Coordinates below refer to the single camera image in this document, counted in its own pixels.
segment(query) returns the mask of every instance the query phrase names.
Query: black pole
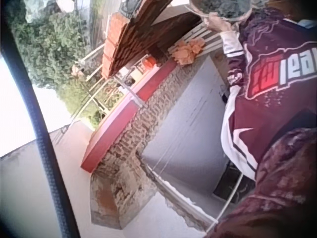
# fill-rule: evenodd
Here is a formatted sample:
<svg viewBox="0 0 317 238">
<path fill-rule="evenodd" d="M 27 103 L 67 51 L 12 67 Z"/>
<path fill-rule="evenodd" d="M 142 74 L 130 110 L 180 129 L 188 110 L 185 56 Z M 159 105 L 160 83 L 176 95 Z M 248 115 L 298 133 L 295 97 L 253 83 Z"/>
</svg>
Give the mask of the black pole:
<svg viewBox="0 0 317 238">
<path fill-rule="evenodd" d="M 79 238 L 80 235 L 75 216 L 59 170 L 50 135 L 44 122 L 32 83 L 16 47 L 13 35 L 5 22 L 3 13 L 4 12 L 1 12 L 1 54 L 8 65 L 32 121 L 62 237 Z"/>
</svg>

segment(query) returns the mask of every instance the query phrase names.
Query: maroon jersey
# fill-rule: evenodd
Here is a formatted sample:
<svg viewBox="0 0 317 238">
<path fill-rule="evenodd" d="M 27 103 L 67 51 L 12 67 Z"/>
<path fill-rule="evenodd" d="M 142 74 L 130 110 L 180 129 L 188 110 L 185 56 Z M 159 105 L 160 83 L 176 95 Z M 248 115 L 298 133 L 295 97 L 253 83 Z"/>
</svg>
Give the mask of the maroon jersey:
<svg viewBox="0 0 317 238">
<path fill-rule="evenodd" d="M 252 179 L 274 142 L 295 128 L 316 126 L 317 41 L 311 32 L 266 8 L 239 33 L 220 34 L 232 85 L 221 143 Z"/>
</svg>

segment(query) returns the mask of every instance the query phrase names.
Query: sky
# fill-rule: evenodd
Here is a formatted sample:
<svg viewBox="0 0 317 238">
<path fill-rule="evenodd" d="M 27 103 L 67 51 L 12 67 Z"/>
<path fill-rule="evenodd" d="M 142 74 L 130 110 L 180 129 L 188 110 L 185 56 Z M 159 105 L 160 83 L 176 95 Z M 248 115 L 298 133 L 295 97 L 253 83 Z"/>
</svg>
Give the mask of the sky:
<svg viewBox="0 0 317 238">
<path fill-rule="evenodd" d="M 31 120 L 3 58 L 0 59 L 0 157 L 35 139 Z M 48 131 L 70 123 L 70 113 L 53 89 L 34 87 Z"/>
</svg>

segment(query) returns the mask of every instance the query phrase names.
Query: red ledge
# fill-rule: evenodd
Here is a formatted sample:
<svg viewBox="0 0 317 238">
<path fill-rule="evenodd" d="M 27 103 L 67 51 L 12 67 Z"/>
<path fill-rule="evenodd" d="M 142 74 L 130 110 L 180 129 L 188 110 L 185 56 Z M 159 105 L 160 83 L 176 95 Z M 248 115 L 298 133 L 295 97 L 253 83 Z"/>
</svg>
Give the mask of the red ledge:
<svg viewBox="0 0 317 238">
<path fill-rule="evenodd" d="M 176 68 L 177 63 L 170 59 L 161 68 L 154 67 L 144 75 L 132 90 L 146 102 L 157 90 L 164 79 Z M 115 142 L 124 128 L 134 117 L 139 107 L 127 94 L 111 114 L 103 119 L 93 133 L 86 149 L 81 168 L 92 173 L 100 161 L 105 157 L 110 146 Z"/>
</svg>

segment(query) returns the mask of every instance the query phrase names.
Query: hand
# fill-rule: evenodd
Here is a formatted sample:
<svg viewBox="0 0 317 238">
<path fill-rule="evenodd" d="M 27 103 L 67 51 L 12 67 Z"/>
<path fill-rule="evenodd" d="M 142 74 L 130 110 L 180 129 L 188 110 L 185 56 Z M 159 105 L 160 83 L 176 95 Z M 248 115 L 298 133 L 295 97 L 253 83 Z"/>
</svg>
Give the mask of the hand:
<svg viewBox="0 0 317 238">
<path fill-rule="evenodd" d="M 209 30 L 215 32 L 232 31 L 231 24 L 219 17 L 216 12 L 209 13 L 209 17 L 204 18 L 204 23 Z"/>
</svg>

